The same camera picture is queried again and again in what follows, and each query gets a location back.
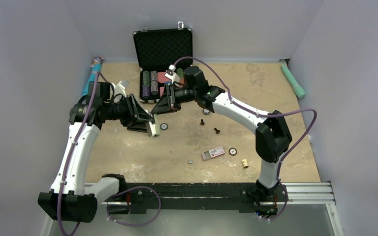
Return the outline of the red white staple box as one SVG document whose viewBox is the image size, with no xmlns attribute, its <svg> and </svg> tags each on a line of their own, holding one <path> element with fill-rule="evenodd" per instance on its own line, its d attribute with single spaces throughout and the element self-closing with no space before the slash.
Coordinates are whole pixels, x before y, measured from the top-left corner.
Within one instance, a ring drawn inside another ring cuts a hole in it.
<svg viewBox="0 0 378 236">
<path fill-rule="evenodd" d="M 217 148 L 205 151 L 201 155 L 202 155 L 202 159 L 204 161 L 207 161 L 207 160 L 222 156 L 224 154 L 225 154 L 224 148 L 223 147 L 217 147 Z"/>
</svg>

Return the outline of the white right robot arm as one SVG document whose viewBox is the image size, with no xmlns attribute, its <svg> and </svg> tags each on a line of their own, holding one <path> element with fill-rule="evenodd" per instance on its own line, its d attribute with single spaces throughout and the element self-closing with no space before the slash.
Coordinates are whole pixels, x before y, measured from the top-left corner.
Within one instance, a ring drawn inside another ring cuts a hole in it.
<svg viewBox="0 0 378 236">
<path fill-rule="evenodd" d="M 247 128 L 255 135 L 255 149 L 262 159 L 257 180 L 257 195 L 268 200 L 276 193 L 279 184 L 278 167 L 280 157 L 285 154 L 292 141 L 283 115 L 274 111 L 265 113 L 235 98 L 230 98 L 224 89 L 209 85 L 198 66 L 184 70 L 186 84 L 168 83 L 160 101 L 151 110 L 152 114 L 174 113 L 181 104 L 195 101 L 203 109 L 225 116 Z"/>
</svg>

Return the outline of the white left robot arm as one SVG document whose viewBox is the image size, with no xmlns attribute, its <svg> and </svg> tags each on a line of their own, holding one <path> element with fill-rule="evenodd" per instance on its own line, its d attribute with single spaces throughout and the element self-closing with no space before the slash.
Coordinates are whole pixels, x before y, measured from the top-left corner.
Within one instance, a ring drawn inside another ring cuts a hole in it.
<svg viewBox="0 0 378 236">
<path fill-rule="evenodd" d="M 128 131 L 156 136 L 155 116 L 133 94 L 112 95 L 113 86 L 108 82 L 90 82 L 88 89 L 70 110 L 68 142 L 56 178 L 49 191 L 38 196 L 39 206 L 53 220 L 90 223 L 105 200 L 126 197 L 126 180 L 121 174 L 104 174 L 96 184 L 85 186 L 90 155 L 107 120 L 119 121 Z"/>
</svg>

